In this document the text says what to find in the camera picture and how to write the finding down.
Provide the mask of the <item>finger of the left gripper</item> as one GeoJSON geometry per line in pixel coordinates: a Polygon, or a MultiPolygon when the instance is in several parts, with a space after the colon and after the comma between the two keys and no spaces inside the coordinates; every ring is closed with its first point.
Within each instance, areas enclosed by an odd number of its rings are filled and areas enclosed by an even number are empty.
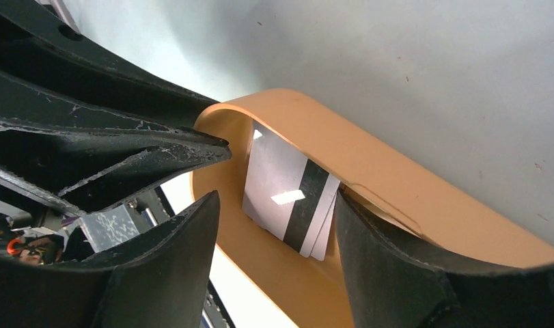
{"type": "Polygon", "coordinates": [[[0,71],[0,179],[67,213],[94,213],[230,159],[228,142],[89,105],[0,71]]]}
{"type": "Polygon", "coordinates": [[[0,70],[79,102],[172,127],[192,127],[216,104],[105,49],[37,1],[0,1],[0,70]]]}

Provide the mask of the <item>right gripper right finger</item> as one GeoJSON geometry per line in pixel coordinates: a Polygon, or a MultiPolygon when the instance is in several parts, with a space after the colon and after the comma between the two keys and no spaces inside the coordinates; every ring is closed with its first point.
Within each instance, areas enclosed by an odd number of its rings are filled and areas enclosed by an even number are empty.
{"type": "Polygon", "coordinates": [[[334,217],[356,327],[554,327],[554,264],[520,269],[456,254],[345,191],[334,217]]]}

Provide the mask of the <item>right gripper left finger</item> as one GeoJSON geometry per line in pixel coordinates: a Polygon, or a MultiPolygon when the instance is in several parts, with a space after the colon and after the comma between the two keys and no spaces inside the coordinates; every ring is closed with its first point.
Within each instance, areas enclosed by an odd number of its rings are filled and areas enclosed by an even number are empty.
{"type": "Polygon", "coordinates": [[[0,256],[0,327],[198,327],[220,210],[211,191],[81,262],[0,256]]]}

